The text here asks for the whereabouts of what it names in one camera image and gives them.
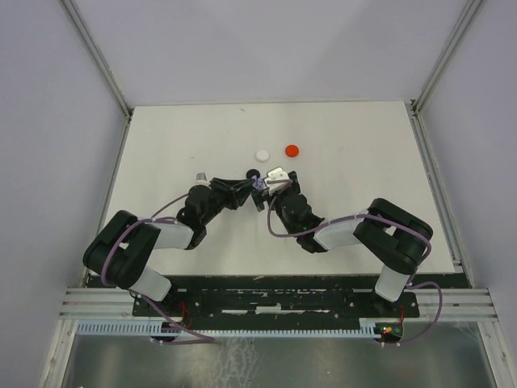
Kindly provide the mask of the purple earbud charging case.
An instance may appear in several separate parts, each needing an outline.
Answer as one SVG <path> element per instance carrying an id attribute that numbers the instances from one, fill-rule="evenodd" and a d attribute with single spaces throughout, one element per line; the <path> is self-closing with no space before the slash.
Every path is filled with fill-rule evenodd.
<path id="1" fill-rule="evenodd" d="M 263 179 L 260 177 L 254 177 L 253 178 L 253 188 L 259 192 L 263 191 L 265 189 L 265 184 L 263 182 Z"/>

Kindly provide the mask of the white earbud charging case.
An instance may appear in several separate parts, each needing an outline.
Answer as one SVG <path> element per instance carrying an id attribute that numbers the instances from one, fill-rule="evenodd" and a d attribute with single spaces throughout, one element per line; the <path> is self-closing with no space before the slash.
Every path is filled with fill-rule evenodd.
<path id="1" fill-rule="evenodd" d="M 267 162 L 271 155 L 267 150 L 258 150 L 255 153 L 255 158 L 258 162 Z"/>

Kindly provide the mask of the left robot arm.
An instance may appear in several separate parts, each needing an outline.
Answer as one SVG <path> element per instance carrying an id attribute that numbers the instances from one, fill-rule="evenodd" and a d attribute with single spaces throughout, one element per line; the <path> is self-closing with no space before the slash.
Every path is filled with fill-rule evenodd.
<path id="1" fill-rule="evenodd" d="M 254 190 L 256 178 L 235 180 L 199 173 L 188 193 L 162 206 L 151 217 L 139 218 L 120 210 L 86 249 L 83 265 L 115 286 L 150 299 L 162 315 L 174 313 L 179 296 L 166 277 L 148 266 L 157 249 L 192 250 L 207 234 L 207 224 L 224 209 L 242 207 Z"/>

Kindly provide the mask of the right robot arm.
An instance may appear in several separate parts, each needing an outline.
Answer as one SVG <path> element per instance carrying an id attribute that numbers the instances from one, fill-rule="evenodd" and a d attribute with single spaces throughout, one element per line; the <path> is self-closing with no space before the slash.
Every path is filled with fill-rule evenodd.
<path id="1" fill-rule="evenodd" d="M 358 213 L 326 220 L 313 212 L 295 171 L 278 167 L 261 176 L 251 169 L 246 177 L 252 180 L 257 210 L 267 211 L 271 235 L 294 238 L 311 254 L 363 245 L 383 264 L 370 297 L 372 309 L 389 316 L 399 308 L 403 290 L 431 253 L 433 229 L 426 222 L 384 198 Z"/>

